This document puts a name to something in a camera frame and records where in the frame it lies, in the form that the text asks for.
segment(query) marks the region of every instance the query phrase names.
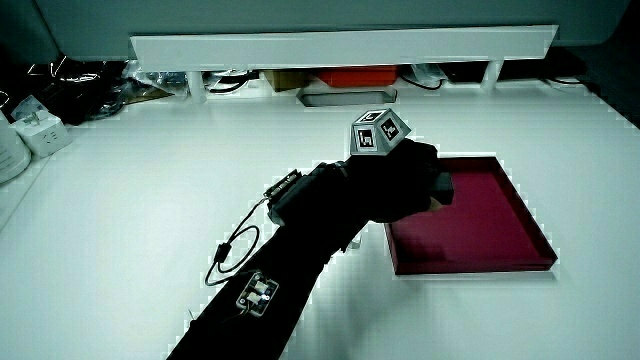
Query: desk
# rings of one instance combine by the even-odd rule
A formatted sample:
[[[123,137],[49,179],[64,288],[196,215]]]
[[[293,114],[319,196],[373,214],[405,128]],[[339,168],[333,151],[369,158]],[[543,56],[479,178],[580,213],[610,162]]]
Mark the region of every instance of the desk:
[[[398,87],[390,107],[419,141],[504,161],[559,261],[547,277],[396,277],[369,224],[326,266],[282,358],[637,357],[638,130],[580,86]],[[202,279],[217,243],[289,170],[345,159],[370,108],[167,98],[72,129],[0,232],[3,358],[166,357],[216,293]],[[253,219],[262,245],[275,228]]]

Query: red box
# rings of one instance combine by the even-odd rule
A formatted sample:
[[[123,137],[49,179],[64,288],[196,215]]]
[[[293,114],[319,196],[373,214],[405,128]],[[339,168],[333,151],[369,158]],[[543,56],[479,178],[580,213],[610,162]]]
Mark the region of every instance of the red box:
[[[451,205],[386,224],[397,275],[549,270],[557,256],[495,157],[442,158]]]
[[[398,66],[327,68],[318,70],[316,76],[332,87],[387,86],[398,79]]]

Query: black object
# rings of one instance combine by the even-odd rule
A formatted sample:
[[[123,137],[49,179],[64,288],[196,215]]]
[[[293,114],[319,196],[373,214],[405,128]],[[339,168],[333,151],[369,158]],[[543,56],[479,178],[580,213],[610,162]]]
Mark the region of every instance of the black object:
[[[438,90],[442,87],[442,84],[444,83],[443,79],[440,79],[438,81],[438,85],[436,86],[426,86],[426,85],[422,85],[414,80],[411,79],[415,79],[415,74],[413,72],[413,69],[411,68],[411,66],[409,65],[403,65],[400,67],[400,78],[406,82],[408,82],[409,84],[413,85],[413,86],[417,86],[421,89],[425,89],[425,90]]]
[[[264,192],[264,197],[269,199],[272,203],[280,200],[293,184],[295,184],[302,177],[302,173],[298,170],[291,171],[287,176],[278,181],[275,185],[267,189]]]
[[[438,64],[452,83],[480,83],[488,61],[451,62]],[[555,79],[584,75],[584,61],[563,47],[551,47],[544,59],[507,60],[500,70],[500,80]]]
[[[442,205],[451,205],[453,202],[453,181],[451,173],[441,172],[429,186],[431,197]]]
[[[2,111],[10,118],[13,109],[33,95],[65,124],[78,125],[92,113],[113,115],[123,105],[113,89],[125,65],[123,61],[84,63],[63,57],[51,64],[6,69],[8,74],[3,75],[10,82],[0,81],[0,89],[10,100]]]
[[[204,81],[206,82],[208,80],[208,76],[205,73],[204,74]],[[219,84],[227,84],[227,85],[233,85],[227,88],[222,88],[222,89],[215,89],[215,88],[211,88],[209,89],[210,93],[213,94],[226,94],[226,93],[230,93],[233,92],[235,90],[240,89],[244,84],[246,84],[247,82],[249,82],[249,80],[257,80],[260,78],[260,72],[257,70],[252,70],[252,71],[248,71],[245,74],[240,74],[240,75],[227,75],[227,76],[223,76],[218,80]]]
[[[311,174],[287,192],[305,184],[295,193],[308,202],[291,201],[297,213],[289,213],[286,225],[220,289],[168,359],[233,359],[242,349],[231,344],[247,334],[261,359],[278,359],[336,251],[346,249],[369,220],[393,222],[429,209],[429,188],[439,175],[437,150],[404,139],[386,156],[352,156]],[[260,318],[238,316],[236,301],[258,271],[278,283],[278,292]]]

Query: gloved hand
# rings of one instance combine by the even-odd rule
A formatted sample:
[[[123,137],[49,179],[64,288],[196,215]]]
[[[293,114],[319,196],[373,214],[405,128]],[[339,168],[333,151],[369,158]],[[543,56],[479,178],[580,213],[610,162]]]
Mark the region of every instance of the gloved hand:
[[[357,155],[346,161],[353,204],[369,220],[390,223],[435,211],[442,205],[428,191],[440,173],[430,144],[402,140],[386,156]]]

